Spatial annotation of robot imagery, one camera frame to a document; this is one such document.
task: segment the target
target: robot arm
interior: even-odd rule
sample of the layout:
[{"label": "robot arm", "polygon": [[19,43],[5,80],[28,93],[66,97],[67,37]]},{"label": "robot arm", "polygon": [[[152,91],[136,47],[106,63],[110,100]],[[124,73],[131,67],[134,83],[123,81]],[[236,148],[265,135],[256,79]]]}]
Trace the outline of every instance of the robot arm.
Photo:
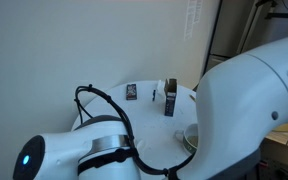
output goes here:
[{"label": "robot arm", "polygon": [[199,146],[180,179],[209,179],[254,153],[288,122],[288,38],[209,71],[197,89]]}]

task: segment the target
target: blue indicator light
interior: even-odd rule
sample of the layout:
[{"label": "blue indicator light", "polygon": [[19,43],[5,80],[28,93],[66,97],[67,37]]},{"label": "blue indicator light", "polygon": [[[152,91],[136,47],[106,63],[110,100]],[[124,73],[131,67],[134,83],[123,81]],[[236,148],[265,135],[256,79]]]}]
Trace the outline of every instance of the blue indicator light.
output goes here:
[{"label": "blue indicator light", "polygon": [[23,165],[26,165],[29,160],[30,160],[30,156],[29,155],[24,156]]}]

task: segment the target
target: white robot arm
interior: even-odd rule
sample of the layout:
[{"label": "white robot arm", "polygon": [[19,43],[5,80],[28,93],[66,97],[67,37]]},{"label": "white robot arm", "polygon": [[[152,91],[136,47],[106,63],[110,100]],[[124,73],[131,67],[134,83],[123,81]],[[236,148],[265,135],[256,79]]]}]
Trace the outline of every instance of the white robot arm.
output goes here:
[{"label": "white robot arm", "polygon": [[[223,179],[223,172],[240,168],[241,162],[248,164],[244,169],[251,168],[264,137],[288,122],[288,38],[216,66],[201,79],[196,99],[199,145],[175,177]],[[139,179],[135,163],[127,157],[88,169],[89,164],[96,166],[87,162],[96,156],[130,149],[123,124],[108,119],[112,121],[33,138],[18,156],[13,178]]]}]

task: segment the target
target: white table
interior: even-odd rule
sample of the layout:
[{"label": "white table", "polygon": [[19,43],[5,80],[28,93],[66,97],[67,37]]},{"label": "white table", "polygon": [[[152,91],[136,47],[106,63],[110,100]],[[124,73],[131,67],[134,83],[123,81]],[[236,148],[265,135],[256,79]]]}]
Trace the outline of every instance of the white table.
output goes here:
[{"label": "white table", "polygon": [[[141,159],[149,166],[157,169],[170,168],[183,162],[187,153],[180,142],[174,138],[176,130],[184,130],[188,125],[197,123],[196,105],[189,97],[195,92],[183,86],[177,86],[177,97],[173,117],[164,116],[165,96],[156,93],[152,101],[153,90],[158,81],[138,81],[136,84],[137,100],[126,100],[126,84],[114,87],[106,93],[126,112],[138,143]],[[114,115],[115,110],[101,97],[93,99],[85,109],[92,115]],[[80,125],[77,117],[72,129]],[[142,179],[163,179],[164,176],[151,176],[141,171]]]}]

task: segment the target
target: white wall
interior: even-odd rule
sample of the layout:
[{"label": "white wall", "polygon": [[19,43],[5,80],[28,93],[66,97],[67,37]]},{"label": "white wall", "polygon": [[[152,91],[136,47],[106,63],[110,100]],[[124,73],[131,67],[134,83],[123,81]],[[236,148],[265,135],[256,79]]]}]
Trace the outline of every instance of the white wall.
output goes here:
[{"label": "white wall", "polygon": [[187,0],[0,0],[0,179],[32,136],[70,129],[78,85],[176,77],[193,88],[217,4],[204,0],[184,41]]}]

